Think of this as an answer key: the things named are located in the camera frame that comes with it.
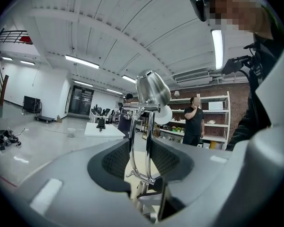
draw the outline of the doorway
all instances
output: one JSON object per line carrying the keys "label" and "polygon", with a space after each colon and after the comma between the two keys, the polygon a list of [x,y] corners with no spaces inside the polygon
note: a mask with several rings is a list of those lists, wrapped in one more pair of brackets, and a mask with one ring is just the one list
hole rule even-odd
{"label": "doorway", "polygon": [[74,86],[71,93],[69,113],[89,116],[94,90]]}

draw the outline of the brick wall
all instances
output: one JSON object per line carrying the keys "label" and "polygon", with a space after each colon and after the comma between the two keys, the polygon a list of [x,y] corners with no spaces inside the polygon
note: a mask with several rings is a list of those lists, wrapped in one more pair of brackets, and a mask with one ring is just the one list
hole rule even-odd
{"label": "brick wall", "polygon": [[[239,84],[226,84],[226,85],[216,85],[210,87],[197,87],[192,89],[182,89],[178,90],[180,96],[178,98],[188,98],[200,94],[201,97],[205,96],[218,96],[218,95],[227,95],[227,91],[230,94],[231,101],[231,128],[229,134],[229,140],[231,139],[234,130],[237,128],[239,121],[244,116],[247,110],[247,100],[249,95],[249,85],[248,83],[239,83]],[[171,91],[171,97],[175,99],[175,91]],[[188,104],[171,104],[171,109],[184,109],[189,107]],[[202,103],[202,109],[208,109],[208,103]],[[173,117],[176,117],[176,120],[179,118],[184,119],[183,113],[173,113]],[[205,114],[204,121],[208,122],[210,120],[215,120],[218,124],[225,123],[225,115],[223,114]],[[170,123],[171,126],[177,126],[178,124]],[[205,127],[205,133],[207,135],[223,135],[223,128],[220,127]]]}

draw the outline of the ceiling light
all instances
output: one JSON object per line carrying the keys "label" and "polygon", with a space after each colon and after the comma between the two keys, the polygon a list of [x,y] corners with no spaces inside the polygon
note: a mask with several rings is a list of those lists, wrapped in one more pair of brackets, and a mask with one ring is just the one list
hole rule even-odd
{"label": "ceiling light", "polygon": [[123,94],[123,93],[120,93],[120,92],[117,92],[117,91],[114,91],[114,90],[111,90],[111,89],[107,89],[107,91],[110,91],[110,92],[113,92],[113,93],[117,93],[117,94]]}
{"label": "ceiling light", "polygon": [[35,65],[35,63],[29,62],[29,61],[21,61],[21,63],[23,63],[23,64],[28,64],[28,65]]}
{"label": "ceiling light", "polygon": [[10,57],[2,57],[2,59],[7,60],[7,61],[12,61],[13,59]]}
{"label": "ceiling light", "polygon": [[81,84],[81,85],[83,85],[83,86],[93,87],[93,85],[86,84],[86,83],[79,82],[79,81],[75,81],[75,83]]}
{"label": "ceiling light", "polygon": [[132,79],[132,78],[129,78],[129,77],[127,77],[127,76],[122,76],[122,78],[125,79],[125,80],[128,80],[128,81],[130,81],[130,82],[136,83],[136,80],[134,80],[134,79]]}
{"label": "ceiling light", "polygon": [[214,52],[216,57],[216,69],[223,67],[223,39],[221,30],[212,30]]}
{"label": "ceiling light", "polygon": [[73,61],[73,62],[83,64],[83,65],[86,65],[86,66],[90,66],[90,67],[93,67],[93,68],[96,68],[96,69],[99,68],[99,65],[97,65],[97,64],[94,64],[94,63],[91,63],[89,61],[85,61],[85,60],[82,60],[82,59],[79,59],[79,58],[76,58],[76,57],[73,57],[73,56],[70,56],[70,55],[66,55],[65,59],[67,59],[69,61]]}

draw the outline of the white ceiling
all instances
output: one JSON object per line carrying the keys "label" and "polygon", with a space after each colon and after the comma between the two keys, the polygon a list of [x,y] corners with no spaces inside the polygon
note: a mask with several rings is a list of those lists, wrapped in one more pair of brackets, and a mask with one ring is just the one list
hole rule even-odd
{"label": "white ceiling", "polygon": [[[197,19],[189,0],[25,0],[26,11],[14,16],[23,23],[42,60],[67,69],[74,79],[96,86],[135,92],[135,78],[156,70],[169,87],[172,75],[214,70],[211,26]],[[246,55],[250,33],[224,32],[224,63]],[[64,55],[100,65],[74,65]]]}

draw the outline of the white table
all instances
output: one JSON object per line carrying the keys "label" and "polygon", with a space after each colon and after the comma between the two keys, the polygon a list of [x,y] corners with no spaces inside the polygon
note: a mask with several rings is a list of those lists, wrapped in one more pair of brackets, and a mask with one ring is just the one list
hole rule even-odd
{"label": "white table", "polygon": [[108,119],[106,116],[94,115],[92,112],[90,112],[89,118],[92,123],[95,123],[97,118],[105,119],[105,121]]}
{"label": "white table", "polygon": [[100,129],[96,128],[97,125],[97,123],[86,124],[84,135],[87,138],[89,146],[98,145],[112,140],[121,140],[125,136],[112,124],[106,124],[106,128],[103,129],[101,132]]}

